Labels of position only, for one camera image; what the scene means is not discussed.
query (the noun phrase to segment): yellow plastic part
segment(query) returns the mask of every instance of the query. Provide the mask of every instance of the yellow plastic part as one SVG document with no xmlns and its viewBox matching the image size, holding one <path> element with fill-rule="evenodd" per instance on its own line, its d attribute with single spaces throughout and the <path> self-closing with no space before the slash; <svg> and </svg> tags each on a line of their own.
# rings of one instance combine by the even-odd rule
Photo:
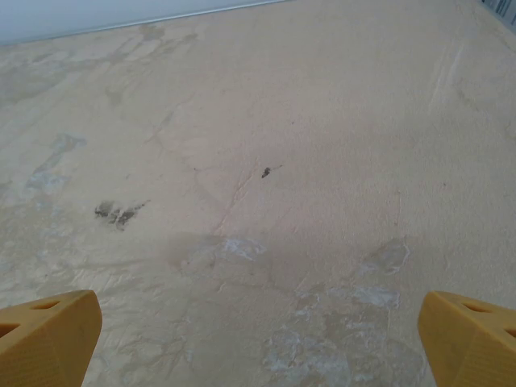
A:
<svg viewBox="0 0 516 387">
<path fill-rule="evenodd" d="M 79 387 L 101 327 L 91 290 L 0 310 L 0 386 Z"/>
<path fill-rule="evenodd" d="M 438 387 L 516 386 L 516 311 L 431 292 L 418 329 Z"/>
</svg>

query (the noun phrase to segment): black spot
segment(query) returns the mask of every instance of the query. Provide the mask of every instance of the black spot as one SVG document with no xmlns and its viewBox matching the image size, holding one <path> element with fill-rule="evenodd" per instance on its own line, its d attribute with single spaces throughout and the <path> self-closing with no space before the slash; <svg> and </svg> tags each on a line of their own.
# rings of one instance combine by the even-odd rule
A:
<svg viewBox="0 0 516 387">
<path fill-rule="evenodd" d="M 134 218 L 146 204 L 147 202 L 123 208 L 115 205 L 114 201 L 105 201 L 100 203 L 94 212 L 97 218 L 104 218 L 108 224 L 114 224 L 117 229 L 123 231 L 129 219 Z"/>
</svg>

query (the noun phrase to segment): white wall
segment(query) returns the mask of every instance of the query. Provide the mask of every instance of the white wall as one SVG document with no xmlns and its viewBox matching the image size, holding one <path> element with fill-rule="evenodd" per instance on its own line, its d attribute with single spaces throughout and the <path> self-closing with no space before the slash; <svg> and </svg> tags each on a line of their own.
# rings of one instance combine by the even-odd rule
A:
<svg viewBox="0 0 516 387">
<path fill-rule="evenodd" d="M 0 44 L 277 0 L 0 0 Z"/>
</svg>

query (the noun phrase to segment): dark stain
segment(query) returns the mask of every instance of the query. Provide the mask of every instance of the dark stain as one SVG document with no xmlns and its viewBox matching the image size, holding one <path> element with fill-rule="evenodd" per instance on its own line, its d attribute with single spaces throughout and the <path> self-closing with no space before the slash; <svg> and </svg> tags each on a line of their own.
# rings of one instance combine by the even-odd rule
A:
<svg viewBox="0 0 516 387">
<path fill-rule="evenodd" d="M 95 216 L 104 218 L 108 224 L 114 224 L 120 231 L 124 230 L 126 223 L 134 218 L 138 211 L 148 203 L 141 203 L 128 208 L 123 208 L 115 204 L 114 201 L 105 201 L 95 208 Z"/>
<path fill-rule="evenodd" d="M 267 177 L 267 176 L 268 176 L 272 171 L 275 171 L 276 169 L 279 169 L 279 168 L 281 168 L 282 166 L 283 166 L 283 165 L 280 165 L 280 166 L 278 166 L 278 167 L 276 167 L 276 168 L 269 168 L 269 167 L 267 167 L 267 168 L 264 170 L 264 172 L 261 174 L 261 178 L 262 178 L 262 179 L 266 178 L 266 177 Z"/>
</svg>

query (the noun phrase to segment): concrete floor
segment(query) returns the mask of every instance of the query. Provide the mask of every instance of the concrete floor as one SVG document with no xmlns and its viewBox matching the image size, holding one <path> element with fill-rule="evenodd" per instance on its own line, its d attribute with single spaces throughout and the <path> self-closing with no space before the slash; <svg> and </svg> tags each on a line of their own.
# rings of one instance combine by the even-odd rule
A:
<svg viewBox="0 0 516 387">
<path fill-rule="evenodd" d="M 1 48 L 0 306 L 95 290 L 85 386 L 433 385 L 428 290 L 516 308 L 515 69 L 473 0 Z"/>
</svg>

